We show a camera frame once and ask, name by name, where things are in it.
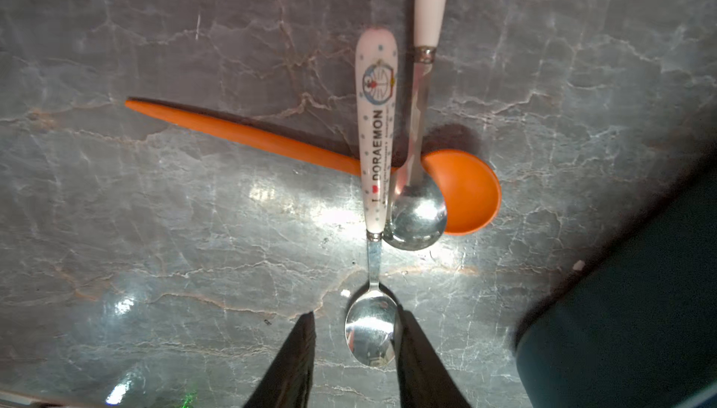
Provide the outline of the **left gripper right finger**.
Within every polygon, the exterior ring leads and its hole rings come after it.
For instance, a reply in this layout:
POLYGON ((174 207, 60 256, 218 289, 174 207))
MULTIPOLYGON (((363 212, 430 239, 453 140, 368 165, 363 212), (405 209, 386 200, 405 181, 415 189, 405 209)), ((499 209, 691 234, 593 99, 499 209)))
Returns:
POLYGON ((394 351, 401 407, 471 407, 414 315, 404 309, 396 315, 394 351))

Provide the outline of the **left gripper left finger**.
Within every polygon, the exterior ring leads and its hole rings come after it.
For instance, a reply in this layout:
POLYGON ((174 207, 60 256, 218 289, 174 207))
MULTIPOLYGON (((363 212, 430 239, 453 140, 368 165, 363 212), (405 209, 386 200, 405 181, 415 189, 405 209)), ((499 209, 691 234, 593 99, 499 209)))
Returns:
POLYGON ((245 407, 307 407, 313 387, 315 315, 300 316, 245 407))

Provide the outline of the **Doraemon white handled spoon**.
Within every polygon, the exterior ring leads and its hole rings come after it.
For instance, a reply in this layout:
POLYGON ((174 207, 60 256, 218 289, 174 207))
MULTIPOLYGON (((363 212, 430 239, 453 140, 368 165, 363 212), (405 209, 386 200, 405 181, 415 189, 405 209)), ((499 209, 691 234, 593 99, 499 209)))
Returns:
POLYGON ((384 28, 366 30, 358 40, 355 84, 360 183, 366 229, 368 283, 347 310, 345 340, 364 366, 381 368, 394 358, 397 303, 380 288, 383 232, 393 150, 397 43, 384 28))

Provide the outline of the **teal plastic storage box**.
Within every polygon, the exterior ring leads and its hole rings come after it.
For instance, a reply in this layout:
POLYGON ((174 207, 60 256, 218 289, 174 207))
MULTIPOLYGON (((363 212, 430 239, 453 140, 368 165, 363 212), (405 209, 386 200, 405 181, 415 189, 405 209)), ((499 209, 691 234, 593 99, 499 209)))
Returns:
POLYGON ((543 306, 515 360, 535 407, 715 406, 715 170, 543 306))

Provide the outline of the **orange handled spoon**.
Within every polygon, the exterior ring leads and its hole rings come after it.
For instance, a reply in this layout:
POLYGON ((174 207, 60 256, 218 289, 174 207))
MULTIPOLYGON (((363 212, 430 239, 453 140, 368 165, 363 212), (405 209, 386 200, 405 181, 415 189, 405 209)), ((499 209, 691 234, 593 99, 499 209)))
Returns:
MULTIPOLYGON (((357 159, 205 111, 135 99, 127 100, 125 106, 157 120, 279 156, 353 176, 360 173, 357 159)), ((502 205, 502 188, 486 163, 464 151, 441 149, 424 155, 422 165, 446 200, 446 234, 473 234, 496 219, 502 205)))

